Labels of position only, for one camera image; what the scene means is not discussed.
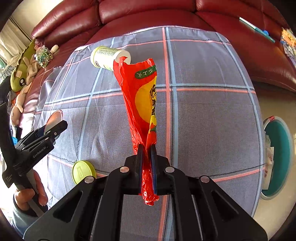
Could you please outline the person's left hand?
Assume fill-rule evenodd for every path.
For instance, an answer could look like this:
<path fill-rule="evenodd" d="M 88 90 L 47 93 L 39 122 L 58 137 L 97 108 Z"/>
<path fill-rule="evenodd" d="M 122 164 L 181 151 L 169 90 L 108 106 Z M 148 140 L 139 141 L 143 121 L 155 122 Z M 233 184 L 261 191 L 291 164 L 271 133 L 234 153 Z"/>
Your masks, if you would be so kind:
<path fill-rule="evenodd" d="M 36 181 L 37 190 L 39 192 L 39 204 L 41 206 L 46 206 L 48 202 L 48 197 L 41 182 L 41 178 L 36 171 L 34 171 L 34 178 Z M 28 202 L 34 197 L 34 195 L 34 189 L 17 190 L 14 198 L 18 208 L 20 208 L 20 210 L 22 211 L 28 211 L 30 209 Z"/>

